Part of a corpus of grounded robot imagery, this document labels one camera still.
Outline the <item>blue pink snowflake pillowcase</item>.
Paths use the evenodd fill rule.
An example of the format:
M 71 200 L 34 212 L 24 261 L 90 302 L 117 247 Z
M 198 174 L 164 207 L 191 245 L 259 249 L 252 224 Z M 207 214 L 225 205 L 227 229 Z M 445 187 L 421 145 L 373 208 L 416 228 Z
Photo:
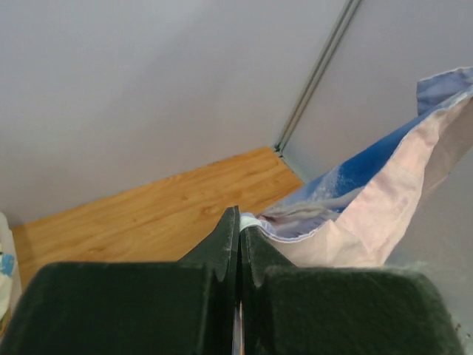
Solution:
M 413 120 L 263 212 L 241 214 L 240 234 L 257 227 L 300 268 L 391 268 L 427 277 L 388 259 L 419 205 L 472 147 L 472 69 L 422 79 L 416 96 Z M 468 354 L 471 339 L 442 299 Z

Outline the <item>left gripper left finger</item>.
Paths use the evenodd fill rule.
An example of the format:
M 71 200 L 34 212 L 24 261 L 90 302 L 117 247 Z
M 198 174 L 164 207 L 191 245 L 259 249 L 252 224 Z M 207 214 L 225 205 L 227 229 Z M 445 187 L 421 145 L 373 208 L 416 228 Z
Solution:
M 3 354 L 237 354 L 239 210 L 174 262 L 59 262 L 18 302 Z

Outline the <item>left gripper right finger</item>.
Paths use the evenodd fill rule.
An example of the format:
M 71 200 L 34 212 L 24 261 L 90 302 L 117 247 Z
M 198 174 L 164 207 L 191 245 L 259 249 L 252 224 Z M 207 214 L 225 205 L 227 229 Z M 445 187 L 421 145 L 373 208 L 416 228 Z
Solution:
M 300 268 L 240 234 L 246 354 L 462 354 L 436 287 L 391 268 Z

